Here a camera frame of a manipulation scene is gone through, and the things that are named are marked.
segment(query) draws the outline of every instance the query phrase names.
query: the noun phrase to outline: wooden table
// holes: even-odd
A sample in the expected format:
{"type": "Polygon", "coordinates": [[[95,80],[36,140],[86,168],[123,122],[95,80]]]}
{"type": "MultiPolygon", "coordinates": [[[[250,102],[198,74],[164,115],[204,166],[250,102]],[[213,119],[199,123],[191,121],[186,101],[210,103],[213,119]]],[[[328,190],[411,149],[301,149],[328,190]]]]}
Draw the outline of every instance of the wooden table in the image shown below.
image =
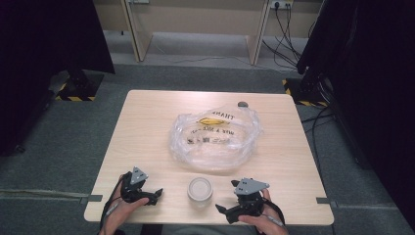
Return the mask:
{"type": "Polygon", "coordinates": [[[270,184],[272,201],[284,212],[287,224],[330,225],[328,204],[293,99],[285,94],[132,90],[128,93],[97,177],[92,195],[102,202],[89,202],[85,219],[99,221],[104,203],[120,175],[134,166],[149,175],[143,190],[163,188],[156,206],[137,210],[129,222],[228,224],[215,204],[237,205],[231,180],[253,178],[270,184]],[[256,110],[263,128],[252,158],[238,169],[214,174],[182,167],[169,152],[169,131],[178,115],[198,114],[226,104],[245,101],[256,110]],[[209,205],[194,207],[187,187],[195,177],[213,186],[209,205]]]}

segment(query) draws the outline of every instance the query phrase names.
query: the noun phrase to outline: person's arm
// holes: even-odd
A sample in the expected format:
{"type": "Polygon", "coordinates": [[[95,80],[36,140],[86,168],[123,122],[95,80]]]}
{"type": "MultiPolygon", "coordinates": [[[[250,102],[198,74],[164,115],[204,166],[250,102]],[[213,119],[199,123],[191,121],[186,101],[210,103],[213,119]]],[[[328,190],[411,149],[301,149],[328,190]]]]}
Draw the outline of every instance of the person's arm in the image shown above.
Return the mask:
{"type": "Polygon", "coordinates": [[[149,202],[148,198],[140,199],[134,203],[126,203],[120,197],[121,185],[115,190],[113,195],[113,202],[109,207],[110,214],[104,218],[104,224],[101,228],[100,235],[113,235],[117,228],[119,228],[129,216],[139,207],[146,205],[149,202]]]}
{"type": "MultiPolygon", "coordinates": [[[[263,189],[262,194],[265,199],[271,201],[271,197],[267,189],[263,189]]],[[[240,215],[238,219],[242,222],[254,225],[259,233],[265,233],[266,235],[288,235],[287,228],[273,222],[270,218],[268,218],[269,216],[281,221],[278,213],[268,205],[263,206],[263,212],[260,216],[240,215]]]]}

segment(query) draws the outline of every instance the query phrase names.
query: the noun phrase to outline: clear plastic bag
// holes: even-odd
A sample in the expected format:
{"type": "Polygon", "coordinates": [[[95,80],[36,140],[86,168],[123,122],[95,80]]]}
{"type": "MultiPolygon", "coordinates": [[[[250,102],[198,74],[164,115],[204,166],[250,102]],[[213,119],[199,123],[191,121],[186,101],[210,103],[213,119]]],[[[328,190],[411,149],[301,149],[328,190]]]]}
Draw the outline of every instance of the clear plastic bag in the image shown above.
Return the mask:
{"type": "Polygon", "coordinates": [[[260,132],[256,111],[226,105],[179,115],[170,131],[170,149],[177,161],[194,168],[233,169],[250,158],[260,132]]]}

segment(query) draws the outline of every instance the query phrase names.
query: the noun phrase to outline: gray carpet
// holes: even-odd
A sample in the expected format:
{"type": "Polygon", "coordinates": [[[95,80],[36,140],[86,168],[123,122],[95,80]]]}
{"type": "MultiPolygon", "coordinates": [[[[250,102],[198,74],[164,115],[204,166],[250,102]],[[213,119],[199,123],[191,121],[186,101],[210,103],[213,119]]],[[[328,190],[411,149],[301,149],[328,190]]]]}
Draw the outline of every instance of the gray carpet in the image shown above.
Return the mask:
{"type": "MultiPolygon", "coordinates": [[[[93,102],[53,101],[27,135],[26,151],[0,158],[0,234],[97,232],[97,223],[83,219],[84,199],[129,90],[284,93],[281,80],[300,77],[274,70],[115,66],[115,71],[105,75],[93,102]]],[[[51,88],[59,89],[65,79],[64,73],[53,77],[51,88]]],[[[298,111],[301,119],[320,112],[305,106],[298,111]]],[[[354,162],[336,121],[326,117],[318,123],[324,124],[315,128],[314,138],[312,122],[304,131],[318,156],[335,223],[333,228],[290,226],[290,234],[414,234],[376,174],[354,162]]],[[[123,228],[139,234],[141,225],[123,228]]]]}

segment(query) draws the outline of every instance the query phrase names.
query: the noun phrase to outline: hazard stripe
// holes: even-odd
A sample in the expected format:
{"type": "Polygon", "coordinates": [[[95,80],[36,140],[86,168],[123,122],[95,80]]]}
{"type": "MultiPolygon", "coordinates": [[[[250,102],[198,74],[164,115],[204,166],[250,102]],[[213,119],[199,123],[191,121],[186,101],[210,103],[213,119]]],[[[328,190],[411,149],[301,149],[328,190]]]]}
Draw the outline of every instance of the hazard stripe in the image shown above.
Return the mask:
{"type": "Polygon", "coordinates": [[[324,106],[327,107],[326,102],[309,102],[309,101],[295,101],[297,105],[304,105],[304,106],[324,106]]]}
{"type": "Polygon", "coordinates": [[[284,90],[286,91],[287,95],[291,95],[290,88],[287,86],[287,79],[283,79],[284,90]]]}
{"type": "Polygon", "coordinates": [[[57,101],[94,101],[95,96],[88,97],[78,97],[78,96],[56,96],[55,100],[57,101]]]}

